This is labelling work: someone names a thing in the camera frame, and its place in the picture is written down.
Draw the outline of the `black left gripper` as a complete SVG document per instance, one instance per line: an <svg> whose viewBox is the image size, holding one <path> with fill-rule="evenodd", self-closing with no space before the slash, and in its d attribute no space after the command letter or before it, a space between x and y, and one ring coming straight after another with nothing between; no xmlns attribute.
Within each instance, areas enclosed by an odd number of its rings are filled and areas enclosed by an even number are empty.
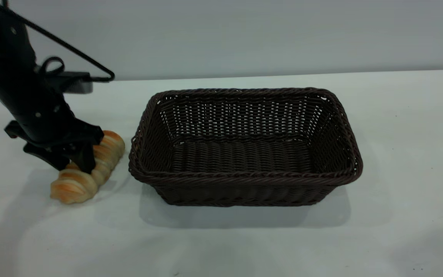
<svg viewBox="0 0 443 277"><path fill-rule="evenodd" d="M0 63L0 101L15 119L5 131L28 142L23 152L56 170L65 169L70 159L91 174L96 166L93 145L100 143L103 131L77 119L64 94L91 93L92 82L88 72L46 72L38 66Z"/></svg>

